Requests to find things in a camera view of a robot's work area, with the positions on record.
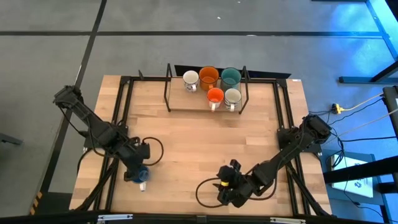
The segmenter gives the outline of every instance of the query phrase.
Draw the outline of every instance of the mug handle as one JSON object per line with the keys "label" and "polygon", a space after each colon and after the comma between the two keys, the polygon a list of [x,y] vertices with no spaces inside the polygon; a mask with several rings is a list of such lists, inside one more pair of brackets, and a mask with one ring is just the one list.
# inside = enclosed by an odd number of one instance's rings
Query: mug handle
{"label": "mug handle", "polygon": [[147,188],[147,182],[144,181],[141,184],[139,184],[139,189],[141,190],[141,192],[144,192]]}

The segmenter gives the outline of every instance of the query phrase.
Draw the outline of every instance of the wooden table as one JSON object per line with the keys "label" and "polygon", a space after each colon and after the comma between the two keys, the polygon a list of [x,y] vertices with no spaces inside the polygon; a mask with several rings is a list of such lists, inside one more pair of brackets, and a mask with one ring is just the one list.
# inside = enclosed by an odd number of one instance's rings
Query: wooden table
{"label": "wooden table", "polygon": [[[105,121],[111,121],[120,78],[116,75],[103,78],[95,113]],[[302,83],[300,80],[287,80],[287,85],[294,123],[298,125],[302,117],[308,114]],[[279,91],[281,105],[284,105],[282,90]],[[147,136],[158,138],[163,142],[165,152],[163,159],[149,168],[150,180],[145,192],[141,192],[137,184],[123,181],[126,167],[119,164],[112,212],[292,215],[285,169],[279,171],[277,192],[269,200],[249,200],[241,208],[231,204],[220,208],[204,208],[195,199],[197,185],[207,178],[215,177],[220,166],[229,164],[231,159],[237,159],[242,165],[241,171],[246,172],[253,165],[278,153],[278,121],[272,85],[249,83],[250,100],[241,115],[226,111],[168,112],[163,93],[164,82],[134,82],[127,120],[128,135],[141,139]],[[287,123],[284,106],[282,110]],[[160,155],[159,144],[155,141],[149,143],[151,159],[147,163],[155,161]],[[301,153],[300,156],[306,186],[323,209],[331,213],[319,160],[311,153]],[[70,209],[79,206],[97,184],[102,160],[94,153],[89,153],[83,159]],[[264,193],[263,197],[270,194],[271,190]],[[107,192],[108,186],[105,186],[100,208],[104,208]],[[297,186],[295,192],[299,212],[303,213]],[[199,198],[205,204],[216,205],[219,204],[217,193],[211,183],[206,183],[200,189]]]}

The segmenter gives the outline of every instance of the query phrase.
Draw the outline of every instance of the orange mug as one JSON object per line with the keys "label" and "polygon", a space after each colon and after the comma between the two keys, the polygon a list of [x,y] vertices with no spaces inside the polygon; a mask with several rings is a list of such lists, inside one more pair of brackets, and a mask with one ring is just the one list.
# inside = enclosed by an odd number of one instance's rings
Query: orange mug
{"label": "orange mug", "polygon": [[219,88],[212,88],[207,92],[207,99],[209,100],[211,112],[214,112],[223,101],[224,92]]}
{"label": "orange mug", "polygon": [[199,71],[200,88],[208,91],[217,86],[218,71],[215,67],[206,66]]}

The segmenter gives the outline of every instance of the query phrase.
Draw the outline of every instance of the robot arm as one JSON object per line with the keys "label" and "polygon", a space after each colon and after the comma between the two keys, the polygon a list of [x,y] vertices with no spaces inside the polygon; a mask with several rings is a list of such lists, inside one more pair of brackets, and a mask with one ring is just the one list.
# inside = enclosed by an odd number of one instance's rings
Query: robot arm
{"label": "robot arm", "polygon": [[58,107],[70,109],[88,126],[89,138],[123,162],[127,167],[127,172],[124,173],[125,181],[138,177],[143,160],[150,158],[148,144],[131,140],[118,126],[101,120],[84,104],[80,90],[74,86],[65,86],[54,97],[53,102]]}
{"label": "robot arm", "polygon": [[[221,179],[221,184],[217,185],[219,190],[217,199],[223,205],[231,202],[239,208],[250,199],[252,194],[261,196],[274,183],[279,169],[286,166],[290,160],[312,144],[324,143],[331,134],[330,130],[329,125],[317,115],[308,115],[303,118],[303,123],[299,128],[292,128],[284,133],[282,138],[287,145],[271,160],[256,164],[247,174],[243,175],[239,171],[241,165],[233,159],[230,166],[221,167],[217,174]],[[288,171],[297,177],[293,167],[288,166]],[[307,191],[308,197],[312,198],[311,206],[316,206],[317,203],[303,184],[300,189]]]}

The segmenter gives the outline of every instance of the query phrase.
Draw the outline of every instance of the yellow cable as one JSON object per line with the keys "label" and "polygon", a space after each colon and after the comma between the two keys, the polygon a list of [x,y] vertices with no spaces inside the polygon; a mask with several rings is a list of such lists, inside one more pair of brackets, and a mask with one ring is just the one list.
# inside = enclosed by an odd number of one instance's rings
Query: yellow cable
{"label": "yellow cable", "polygon": [[362,102],[362,103],[360,103],[360,104],[358,104],[358,105],[356,105],[356,106],[354,106],[353,108],[350,108],[350,109],[344,109],[344,108],[340,107],[340,111],[350,111],[350,110],[353,110],[353,109],[355,109],[355,108],[361,106],[362,104],[368,102],[369,100],[373,100],[373,99],[375,99],[376,97],[378,97],[378,96],[380,96],[380,95],[382,95],[382,94],[383,94],[383,93],[379,93],[379,94],[377,94],[376,96],[372,96],[372,97],[370,97],[369,99],[365,100],[364,102]]}
{"label": "yellow cable", "polygon": [[336,138],[341,137],[341,136],[344,135],[344,134],[347,134],[347,133],[350,133],[350,132],[352,132],[352,131],[355,131],[355,130],[357,130],[358,128],[362,128],[363,126],[366,126],[366,125],[371,124],[371,123],[373,123],[373,122],[379,121],[380,119],[383,119],[383,118],[385,118],[386,116],[389,116],[390,114],[395,113],[395,112],[397,112],[397,111],[398,111],[398,108],[395,109],[395,110],[393,110],[393,111],[391,111],[390,113],[388,113],[388,114],[386,114],[386,115],[384,115],[384,116],[381,116],[380,118],[374,119],[374,120],[372,120],[372,121],[370,121],[370,122],[364,123],[364,124],[362,124],[362,125],[360,125],[360,126],[358,126],[358,127],[355,127],[355,128],[352,128],[352,129],[350,129],[350,130],[348,130],[348,131],[346,131],[346,132],[343,132],[342,134],[337,135],[336,137],[334,137],[333,139],[327,141],[326,143],[329,143],[329,142],[335,140]]}

